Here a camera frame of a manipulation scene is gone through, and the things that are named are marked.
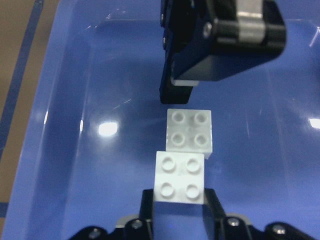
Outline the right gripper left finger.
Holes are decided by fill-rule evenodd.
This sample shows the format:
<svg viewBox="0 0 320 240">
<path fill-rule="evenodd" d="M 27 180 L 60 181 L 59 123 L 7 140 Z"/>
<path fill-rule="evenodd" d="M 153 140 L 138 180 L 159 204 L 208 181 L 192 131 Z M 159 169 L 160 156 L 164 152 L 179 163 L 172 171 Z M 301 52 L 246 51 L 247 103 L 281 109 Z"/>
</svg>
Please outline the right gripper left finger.
<svg viewBox="0 0 320 240">
<path fill-rule="evenodd" d="M 154 190 L 144 189 L 142 191 L 139 218 L 145 220 L 149 239 L 154 239 L 153 230 Z"/>
</svg>

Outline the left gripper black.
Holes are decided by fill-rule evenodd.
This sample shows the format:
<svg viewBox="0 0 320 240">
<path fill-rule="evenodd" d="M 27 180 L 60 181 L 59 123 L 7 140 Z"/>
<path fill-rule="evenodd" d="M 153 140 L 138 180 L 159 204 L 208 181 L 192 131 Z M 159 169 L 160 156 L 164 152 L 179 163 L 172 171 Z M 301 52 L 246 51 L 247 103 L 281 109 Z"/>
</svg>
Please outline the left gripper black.
<svg viewBox="0 0 320 240">
<path fill-rule="evenodd" d="M 187 104 L 198 82 L 220 81 L 277 58 L 287 41 L 274 0 L 163 0 L 160 25 L 165 61 L 159 97 L 169 105 Z M 211 47 L 201 47 L 205 41 Z"/>
</svg>

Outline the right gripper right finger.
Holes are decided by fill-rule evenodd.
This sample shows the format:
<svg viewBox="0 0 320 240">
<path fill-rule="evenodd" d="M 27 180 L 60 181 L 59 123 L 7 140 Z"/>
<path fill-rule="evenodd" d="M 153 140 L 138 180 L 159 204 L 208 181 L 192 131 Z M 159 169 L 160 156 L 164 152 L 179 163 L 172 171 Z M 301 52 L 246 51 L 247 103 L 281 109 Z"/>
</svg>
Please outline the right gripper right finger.
<svg viewBox="0 0 320 240">
<path fill-rule="evenodd" d="M 208 240 L 218 240 L 221 221 L 226 213 L 214 189 L 204 189 L 204 204 L 202 205 L 202 219 Z"/>
</svg>

